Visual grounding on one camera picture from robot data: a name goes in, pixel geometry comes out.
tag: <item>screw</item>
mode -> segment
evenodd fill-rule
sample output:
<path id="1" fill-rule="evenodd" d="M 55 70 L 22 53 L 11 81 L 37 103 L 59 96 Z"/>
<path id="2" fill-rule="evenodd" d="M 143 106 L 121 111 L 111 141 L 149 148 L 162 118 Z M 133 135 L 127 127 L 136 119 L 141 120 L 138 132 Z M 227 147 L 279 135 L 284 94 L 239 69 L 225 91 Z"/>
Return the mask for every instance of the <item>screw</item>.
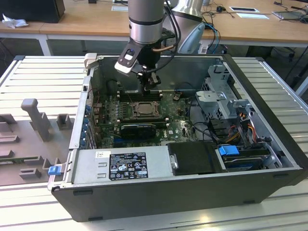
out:
<path id="1" fill-rule="evenodd" d="M 178 169 L 177 163 L 171 162 L 171 168 L 172 168 L 172 169 Z"/>

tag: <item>black device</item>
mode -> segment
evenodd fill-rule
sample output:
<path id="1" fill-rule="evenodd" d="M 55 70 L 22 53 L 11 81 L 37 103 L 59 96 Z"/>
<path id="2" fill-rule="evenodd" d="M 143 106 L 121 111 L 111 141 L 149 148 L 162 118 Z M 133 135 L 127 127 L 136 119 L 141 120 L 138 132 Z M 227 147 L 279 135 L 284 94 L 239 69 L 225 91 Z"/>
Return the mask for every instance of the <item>black device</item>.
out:
<path id="1" fill-rule="evenodd" d="M 217 8 L 216 8 L 216 11 L 218 12 L 218 13 L 221 13 L 221 12 L 223 12 L 223 11 L 225 11 L 226 10 L 226 8 L 224 8 L 223 6 L 217 6 Z"/>
<path id="2" fill-rule="evenodd" d="M 156 135 L 156 126 L 152 124 L 129 124 L 121 127 L 123 139 L 147 140 Z"/>
<path id="3" fill-rule="evenodd" d="M 64 14 L 63 0 L 1 0 L 0 15 L 44 23 L 58 23 Z"/>
<path id="4" fill-rule="evenodd" d="M 178 168 L 173 169 L 174 175 L 222 172 L 214 145 L 214 143 L 198 141 L 167 144 L 169 155 L 173 156 L 178 163 Z"/>

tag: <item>power supply label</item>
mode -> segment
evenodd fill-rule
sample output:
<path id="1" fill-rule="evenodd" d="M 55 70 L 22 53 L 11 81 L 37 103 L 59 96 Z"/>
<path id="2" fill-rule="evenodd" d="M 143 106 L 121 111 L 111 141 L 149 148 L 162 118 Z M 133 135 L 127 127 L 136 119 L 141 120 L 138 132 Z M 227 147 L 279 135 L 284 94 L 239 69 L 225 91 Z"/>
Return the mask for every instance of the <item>power supply label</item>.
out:
<path id="1" fill-rule="evenodd" d="M 145 153 L 111 154 L 109 166 L 110 180 L 148 178 Z"/>

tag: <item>desk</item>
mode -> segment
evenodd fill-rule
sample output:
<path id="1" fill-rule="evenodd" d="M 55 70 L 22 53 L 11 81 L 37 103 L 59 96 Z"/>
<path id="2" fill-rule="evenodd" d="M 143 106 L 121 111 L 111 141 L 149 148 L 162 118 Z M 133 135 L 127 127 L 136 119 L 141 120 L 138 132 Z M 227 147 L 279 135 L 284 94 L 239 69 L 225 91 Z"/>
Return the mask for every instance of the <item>desk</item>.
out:
<path id="1" fill-rule="evenodd" d="M 57 24 L 29 22 L 28 27 L 11 29 L 0 25 L 0 37 L 38 39 L 44 55 L 52 55 L 49 39 L 111 40 L 127 41 L 129 37 L 128 13 L 111 11 L 112 3 L 98 1 L 88 4 L 87 0 L 64 0 L 65 14 Z M 229 6 L 254 7 L 261 13 L 284 11 L 273 4 L 273 0 L 216 0 L 229 12 Z M 287 7 L 305 4 L 284 0 Z M 233 14 L 216 14 L 214 25 L 220 31 L 221 44 L 305 47 L 308 43 L 308 25 L 300 22 L 279 21 L 274 15 L 265 19 L 246 19 Z M 202 43 L 213 39 L 212 31 L 205 31 Z"/>

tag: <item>blue cable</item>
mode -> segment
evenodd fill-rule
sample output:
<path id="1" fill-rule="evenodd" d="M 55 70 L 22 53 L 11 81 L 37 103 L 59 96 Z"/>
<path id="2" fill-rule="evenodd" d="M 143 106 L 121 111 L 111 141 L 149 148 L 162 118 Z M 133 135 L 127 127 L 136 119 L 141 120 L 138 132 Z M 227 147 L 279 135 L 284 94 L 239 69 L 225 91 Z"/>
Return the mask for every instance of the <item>blue cable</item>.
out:
<path id="1" fill-rule="evenodd" d="M 218 47 L 218 41 L 219 41 L 218 33 L 217 33 L 217 30 L 216 30 L 215 28 L 213 28 L 210 24 L 206 24 L 206 25 L 214 31 L 215 36 L 216 36 L 216 46 L 215 46 L 215 48 L 213 49 L 213 54 L 214 54 L 214 53 L 215 53 L 215 50 L 216 50 L 217 47 Z"/>

